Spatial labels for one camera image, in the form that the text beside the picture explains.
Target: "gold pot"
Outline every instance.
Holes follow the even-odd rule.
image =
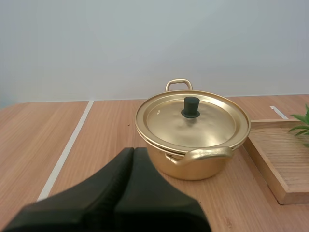
[[[175,83],[185,83],[188,90],[170,91]],[[155,167],[184,180],[220,172],[251,128],[249,117],[234,102],[193,90],[185,79],[168,82],[166,92],[146,100],[135,124]]]

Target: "gold handle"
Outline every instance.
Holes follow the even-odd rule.
[[[184,158],[176,159],[171,155],[165,154],[165,157],[169,159],[172,163],[177,166],[183,166],[187,164],[192,164],[193,162],[202,162],[202,161],[215,161],[218,158],[222,160],[222,158],[226,161],[231,158],[233,155],[232,149],[224,146],[224,147],[214,147],[214,148],[199,148],[192,151],[189,151],[185,154]]]
[[[190,81],[186,80],[186,79],[175,79],[175,80],[171,80],[168,82],[168,84],[166,85],[165,91],[169,91],[169,86],[171,84],[177,84],[177,83],[185,83],[188,86],[189,90],[192,90],[192,85],[190,83]]]

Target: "black rubber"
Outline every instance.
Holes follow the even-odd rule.
[[[186,118],[195,118],[200,115],[198,111],[199,99],[196,97],[184,98],[184,109],[182,115]]]
[[[132,174],[115,208],[115,219],[121,231],[211,231],[198,202],[159,174],[146,148],[135,150]]]
[[[171,186],[146,148],[125,148],[82,183],[24,207],[4,232],[210,232],[198,202]]]
[[[113,209],[130,178],[133,148],[80,184],[24,207],[4,232],[54,232],[114,229]]]

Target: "lid knob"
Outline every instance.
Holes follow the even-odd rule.
[[[196,97],[184,98],[184,109],[182,115],[186,118],[195,118],[199,116],[198,109],[199,99]]]

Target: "wooden tray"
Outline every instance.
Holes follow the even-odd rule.
[[[279,204],[309,203],[309,136],[294,135],[296,119],[252,120],[244,147]]]

